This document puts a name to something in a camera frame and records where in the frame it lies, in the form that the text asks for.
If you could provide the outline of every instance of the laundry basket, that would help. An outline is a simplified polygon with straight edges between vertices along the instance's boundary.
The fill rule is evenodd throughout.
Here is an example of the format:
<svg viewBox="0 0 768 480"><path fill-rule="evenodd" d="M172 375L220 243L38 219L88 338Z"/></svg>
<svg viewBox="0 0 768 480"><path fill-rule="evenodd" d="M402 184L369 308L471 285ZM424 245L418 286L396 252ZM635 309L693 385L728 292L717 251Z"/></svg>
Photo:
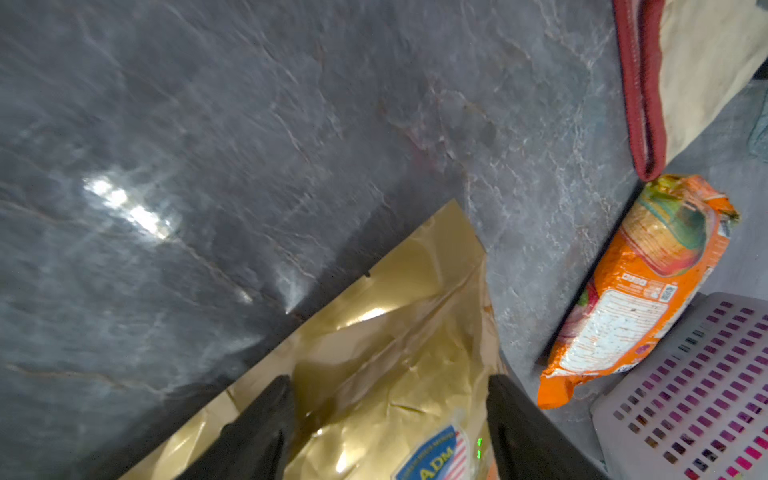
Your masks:
<svg viewBox="0 0 768 480"><path fill-rule="evenodd" d="M768 478L768 302L709 295L593 421L612 478Z"/></svg>

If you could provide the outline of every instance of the gold foil bag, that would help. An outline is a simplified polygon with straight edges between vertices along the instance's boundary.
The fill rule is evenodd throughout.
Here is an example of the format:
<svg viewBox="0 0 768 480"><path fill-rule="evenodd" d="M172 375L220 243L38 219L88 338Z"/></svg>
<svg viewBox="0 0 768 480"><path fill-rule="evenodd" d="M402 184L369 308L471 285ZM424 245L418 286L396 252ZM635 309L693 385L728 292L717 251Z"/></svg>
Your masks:
<svg viewBox="0 0 768 480"><path fill-rule="evenodd" d="M488 377L504 369L485 270L446 204L123 480L179 475L283 374L297 425L286 480L485 480Z"/></svg>

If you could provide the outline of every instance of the stone texture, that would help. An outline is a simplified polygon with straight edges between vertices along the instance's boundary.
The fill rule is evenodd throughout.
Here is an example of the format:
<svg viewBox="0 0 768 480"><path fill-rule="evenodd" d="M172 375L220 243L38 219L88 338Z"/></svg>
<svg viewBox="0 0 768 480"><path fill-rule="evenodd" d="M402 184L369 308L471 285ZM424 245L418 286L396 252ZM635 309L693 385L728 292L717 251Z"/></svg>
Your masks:
<svg viewBox="0 0 768 480"><path fill-rule="evenodd" d="M117 477L451 198L535 395L636 184L607 0L9 0L0 23L3 478ZM584 402L551 415L599 458Z"/></svg>

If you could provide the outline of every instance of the adm logo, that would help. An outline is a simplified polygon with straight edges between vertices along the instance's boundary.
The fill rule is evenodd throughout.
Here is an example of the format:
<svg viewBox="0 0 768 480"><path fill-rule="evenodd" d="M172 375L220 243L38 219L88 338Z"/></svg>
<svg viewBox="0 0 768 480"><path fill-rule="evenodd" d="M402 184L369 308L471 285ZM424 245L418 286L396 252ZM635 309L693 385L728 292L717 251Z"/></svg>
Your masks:
<svg viewBox="0 0 768 480"><path fill-rule="evenodd" d="M392 476L394 480L464 480L467 442L452 425L424 442Z"/></svg>

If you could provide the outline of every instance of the orange plastic package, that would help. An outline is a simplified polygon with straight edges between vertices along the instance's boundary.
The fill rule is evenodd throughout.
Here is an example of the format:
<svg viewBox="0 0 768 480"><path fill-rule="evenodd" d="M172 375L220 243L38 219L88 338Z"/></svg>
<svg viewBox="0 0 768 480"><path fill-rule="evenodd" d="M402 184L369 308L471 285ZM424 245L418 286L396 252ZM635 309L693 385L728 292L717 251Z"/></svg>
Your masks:
<svg viewBox="0 0 768 480"><path fill-rule="evenodd" d="M739 214L698 176L645 186L565 320L538 405L565 405L574 387L637 365L674 325L723 256Z"/></svg>

